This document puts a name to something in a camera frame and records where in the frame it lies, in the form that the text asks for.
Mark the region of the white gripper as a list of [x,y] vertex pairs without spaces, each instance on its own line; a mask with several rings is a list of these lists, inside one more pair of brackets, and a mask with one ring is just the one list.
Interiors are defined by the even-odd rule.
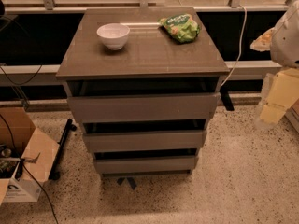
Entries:
[[[269,51],[275,28],[270,28],[256,38],[250,45],[255,51]],[[299,99],[299,70],[287,68],[279,71],[273,78],[270,92],[263,105],[260,119],[267,124],[278,124],[289,109]]]

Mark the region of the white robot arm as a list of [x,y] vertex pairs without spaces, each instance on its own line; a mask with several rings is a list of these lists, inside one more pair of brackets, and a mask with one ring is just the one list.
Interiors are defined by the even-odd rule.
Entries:
[[271,127],[299,99],[299,1],[293,2],[276,25],[255,39],[250,48],[269,51],[271,60],[282,66],[274,75],[265,76],[257,106],[256,125]]

